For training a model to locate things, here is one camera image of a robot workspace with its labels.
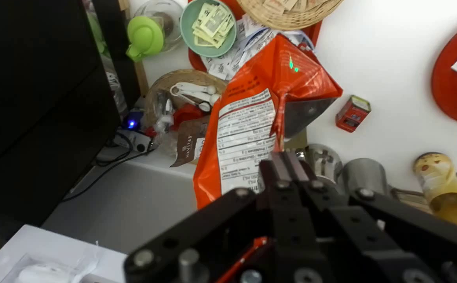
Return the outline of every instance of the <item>small red box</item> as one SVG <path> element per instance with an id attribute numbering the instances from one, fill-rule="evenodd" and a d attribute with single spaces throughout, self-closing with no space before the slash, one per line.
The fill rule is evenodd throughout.
<path id="1" fill-rule="evenodd" d="M 371 113 L 370 101 L 362 99 L 359 96 L 351 96 L 348 104 L 337 115 L 337 126 L 348 132 L 354 132 L 370 113 Z"/>

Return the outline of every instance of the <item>orange snack bag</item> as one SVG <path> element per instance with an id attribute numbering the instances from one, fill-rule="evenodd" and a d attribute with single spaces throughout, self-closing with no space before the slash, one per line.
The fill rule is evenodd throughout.
<path id="1" fill-rule="evenodd" d="M 205 208 L 235 187 L 258 192 L 260 162 L 280 151 L 287 101 L 338 98 L 343 90 L 318 63 L 279 35 L 230 82 L 213 109 L 194 189 Z"/>

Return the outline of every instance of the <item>black device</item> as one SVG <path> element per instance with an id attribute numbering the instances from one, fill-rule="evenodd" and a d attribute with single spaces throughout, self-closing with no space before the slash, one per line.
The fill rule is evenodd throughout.
<path id="1" fill-rule="evenodd" d="M 117 0 L 95 5 L 134 105 L 141 88 L 122 9 Z M 0 244 L 49 217 L 120 123 L 84 2 L 0 0 Z"/>
<path id="2" fill-rule="evenodd" d="M 342 197 L 293 153 L 260 173 L 263 193 L 235 189 L 133 252 L 126 281 L 457 283 L 456 225 L 371 189 Z"/>

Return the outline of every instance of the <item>black cable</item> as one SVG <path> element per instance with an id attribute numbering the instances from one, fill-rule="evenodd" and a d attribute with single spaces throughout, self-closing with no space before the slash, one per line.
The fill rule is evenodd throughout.
<path id="1" fill-rule="evenodd" d="M 97 159 L 95 164 L 98 167 L 109 167 L 115 162 L 120 162 L 120 160 L 126 159 L 128 156 L 131 156 L 131 153 L 134 151 L 134 143 L 125 134 L 117 132 L 117 135 L 122 137 L 128 143 L 128 149 L 123 154 L 117 156 L 115 159 Z"/>
<path id="2" fill-rule="evenodd" d="M 114 168 L 117 168 L 119 165 L 128 162 L 128 160 L 133 160 L 133 159 L 137 159 L 137 157 L 142 157 L 142 156 L 148 156 L 153 153 L 153 140 L 148 143 L 148 149 L 147 153 L 141 153 L 141 154 L 136 154 L 136 156 L 131 156 L 131 157 L 126 157 L 126 159 L 122 159 L 119 162 L 115 162 L 114 165 L 111 165 L 106 171 L 103 171 L 95 181 L 90 182 L 90 186 L 87 186 L 84 190 L 81 190 L 79 193 L 75 193 L 75 195 L 68 195 L 62 203 L 68 203 L 68 201 L 73 201 L 82 195 L 86 195 L 90 189 L 93 189 L 93 186 L 97 186 L 108 173 L 111 173 Z"/>

